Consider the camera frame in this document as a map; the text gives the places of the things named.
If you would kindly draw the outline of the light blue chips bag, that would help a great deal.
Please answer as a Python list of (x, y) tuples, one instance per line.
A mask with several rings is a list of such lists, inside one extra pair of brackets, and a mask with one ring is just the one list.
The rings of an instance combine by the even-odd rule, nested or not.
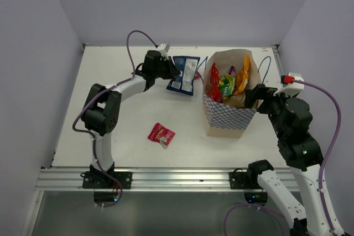
[(238, 95), (232, 95), (231, 97), (225, 99), (224, 104), (231, 106), (233, 108), (243, 108), (246, 100), (245, 92)]

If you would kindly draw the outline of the dark blue snack packet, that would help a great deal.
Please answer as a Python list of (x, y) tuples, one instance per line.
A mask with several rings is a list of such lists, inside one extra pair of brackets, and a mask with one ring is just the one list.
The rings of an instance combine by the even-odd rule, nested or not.
[(194, 79), (200, 57), (196, 56), (173, 56), (173, 62), (180, 71), (177, 77), (172, 78), (166, 89), (179, 92), (184, 95), (194, 95)]

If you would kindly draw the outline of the orange snack packet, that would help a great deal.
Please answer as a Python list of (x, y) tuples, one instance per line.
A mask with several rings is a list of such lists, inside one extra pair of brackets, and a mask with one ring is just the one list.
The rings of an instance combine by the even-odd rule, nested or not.
[(249, 60), (249, 56), (244, 56), (244, 64), (235, 80), (235, 91), (232, 95), (240, 95), (246, 89), (249, 81), (249, 75), (251, 72), (251, 64)]

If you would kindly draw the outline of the green Fox's candy bag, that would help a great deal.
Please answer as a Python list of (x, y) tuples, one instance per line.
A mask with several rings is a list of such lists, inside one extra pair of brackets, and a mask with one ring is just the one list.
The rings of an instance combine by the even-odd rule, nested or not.
[(235, 90), (236, 78), (230, 74), (225, 74), (218, 83), (219, 90), (223, 96), (231, 96)]

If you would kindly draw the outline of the purple white snack packet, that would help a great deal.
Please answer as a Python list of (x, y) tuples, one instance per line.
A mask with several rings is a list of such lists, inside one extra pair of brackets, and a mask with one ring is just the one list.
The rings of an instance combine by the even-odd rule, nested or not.
[(229, 71), (228, 71), (228, 74), (232, 77), (236, 77), (236, 74), (235, 74), (235, 67), (234, 66), (231, 66)]

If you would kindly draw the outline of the red cookie snack bag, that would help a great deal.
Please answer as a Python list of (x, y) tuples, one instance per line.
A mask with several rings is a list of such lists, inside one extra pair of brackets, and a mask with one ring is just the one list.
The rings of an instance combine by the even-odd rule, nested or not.
[(222, 93), (219, 89), (219, 71), (215, 63), (212, 64), (209, 81), (206, 85), (205, 93), (213, 101), (221, 103)]

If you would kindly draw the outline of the blue checkered paper bag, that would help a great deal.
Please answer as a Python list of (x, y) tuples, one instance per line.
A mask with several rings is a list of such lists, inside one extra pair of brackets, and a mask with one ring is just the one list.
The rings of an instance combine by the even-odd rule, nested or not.
[(244, 58), (248, 57), (249, 80), (245, 89), (253, 89), (262, 83), (258, 66), (270, 52), (261, 48), (231, 49), (215, 52), (206, 62), (202, 78), (202, 106), (206, 121), (206, 134), (210, 137), (240, 138), (256, 114), (258, 103), (252, 108), (236, 108), (223, 102), (214, 101), (209, 95), (212, 67), (218, 69), (218, 76), (227, 74), (233, 66), (238, 74), (244, 65)]

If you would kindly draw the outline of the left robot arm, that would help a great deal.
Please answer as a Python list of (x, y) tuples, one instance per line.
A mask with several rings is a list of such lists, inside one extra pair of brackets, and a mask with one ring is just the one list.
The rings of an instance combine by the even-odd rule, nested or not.
[(117, 125), (121, 103), (149, 90), (157, 79), (169, 80), (179, 74), (168, 50), (158, 46), (147, 51), (143, 63), (133, 69), (131, 78), (115, 85), (92, 85), (72, 128), (91, 136), (93, 161), (90, 172), (96, 175), (95, 180), (100, 186), (107, 188), (116, 181), (111, 133)]

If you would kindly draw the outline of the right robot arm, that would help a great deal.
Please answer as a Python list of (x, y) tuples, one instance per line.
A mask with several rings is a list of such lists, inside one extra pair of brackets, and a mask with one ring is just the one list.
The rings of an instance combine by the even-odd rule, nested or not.
[(249, 164), (247, 183), (266, 190), (287, 221), (291, 235), (346, 235), (327, 191), (320, 145), (309, 133), (313, 116), (308, 103), (263, 84), (246, 90), (247, 107), (257, 100), (262, 102), (257, 111), (268, 116), (302, 201), (286, 188), (267, 160)]

